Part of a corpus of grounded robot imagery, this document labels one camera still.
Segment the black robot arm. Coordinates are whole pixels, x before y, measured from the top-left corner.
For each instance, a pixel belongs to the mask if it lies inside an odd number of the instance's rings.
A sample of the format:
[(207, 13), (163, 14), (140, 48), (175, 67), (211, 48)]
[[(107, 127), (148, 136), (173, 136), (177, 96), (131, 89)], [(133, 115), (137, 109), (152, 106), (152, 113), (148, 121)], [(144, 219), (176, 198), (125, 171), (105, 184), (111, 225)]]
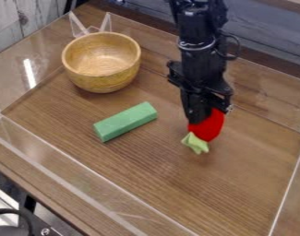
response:
[(228, 60), (228, 7), (224, 0), (169, 0), (179, 28), (181, 60), (167, 63), (168, 81), (180, 88), (191, 124), (200, 124), (218, 109), (231, 109), (234, 89), (226, 80)]

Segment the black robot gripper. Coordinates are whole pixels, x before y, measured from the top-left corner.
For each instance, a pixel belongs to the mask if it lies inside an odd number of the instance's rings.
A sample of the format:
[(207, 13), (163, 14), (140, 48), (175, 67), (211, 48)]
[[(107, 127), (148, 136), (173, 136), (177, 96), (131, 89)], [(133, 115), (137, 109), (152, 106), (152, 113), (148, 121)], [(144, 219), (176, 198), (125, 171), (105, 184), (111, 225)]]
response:
[(212, 108), (227, 114), (231, 110), (234, 88), (226, 80), (228, 41), (212, 39), (207, 44), (177, 41), (181, 60), (167, 63), (168, 81), (181, 90), (183, 108), (189, 122), (202, 123)]

